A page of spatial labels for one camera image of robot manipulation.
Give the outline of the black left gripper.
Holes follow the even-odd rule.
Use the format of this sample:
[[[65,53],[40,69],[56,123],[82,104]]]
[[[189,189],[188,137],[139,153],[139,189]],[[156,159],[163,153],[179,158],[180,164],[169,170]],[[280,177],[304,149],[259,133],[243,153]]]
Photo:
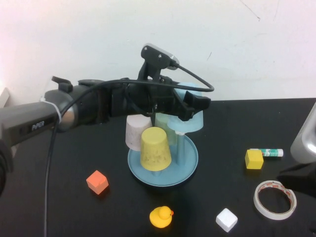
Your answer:
[[[195,115],[195,110],[208,109],[210,98],[187,91],[183,102],[176,89],[187,90],[188,87],[168,77],[162,77],[158,81],[136,80],[127,84],[126,100],[137,114],[150,117],[155,113],[163,113],[177,116],[182,121],[190,120]]]

